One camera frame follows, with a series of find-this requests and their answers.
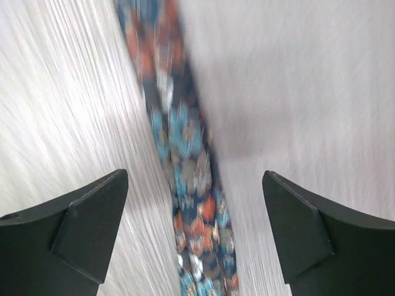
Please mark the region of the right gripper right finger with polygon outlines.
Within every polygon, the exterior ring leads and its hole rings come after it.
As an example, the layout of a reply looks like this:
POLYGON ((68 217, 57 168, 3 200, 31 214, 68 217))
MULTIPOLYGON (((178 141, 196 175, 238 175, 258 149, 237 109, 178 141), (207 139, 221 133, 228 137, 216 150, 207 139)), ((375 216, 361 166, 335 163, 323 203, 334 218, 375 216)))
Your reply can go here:
POLYGON ((394 295, 394 222, 326 199, 274 171, 262 179, 293 295, 394 295))

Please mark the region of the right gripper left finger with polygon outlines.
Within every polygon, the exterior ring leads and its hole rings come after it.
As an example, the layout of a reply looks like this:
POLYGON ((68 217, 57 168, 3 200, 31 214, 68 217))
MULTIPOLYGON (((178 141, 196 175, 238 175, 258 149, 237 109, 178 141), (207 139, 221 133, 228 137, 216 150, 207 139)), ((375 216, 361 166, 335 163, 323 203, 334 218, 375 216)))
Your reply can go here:
POLYGON ((2 296, 96 295, 128 192, 124 169, 1 217, 2 296))

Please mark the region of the floral navy tie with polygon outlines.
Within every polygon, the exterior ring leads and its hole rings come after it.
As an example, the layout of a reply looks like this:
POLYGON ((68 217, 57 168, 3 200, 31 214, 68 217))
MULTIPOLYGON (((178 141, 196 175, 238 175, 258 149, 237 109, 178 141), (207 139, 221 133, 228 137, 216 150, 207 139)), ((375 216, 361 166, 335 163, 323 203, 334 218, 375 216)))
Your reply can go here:
POLYGON ((176 1, 117 1, 120 26, 173 199, 183 295, 238 295, 230 213, 176 1))

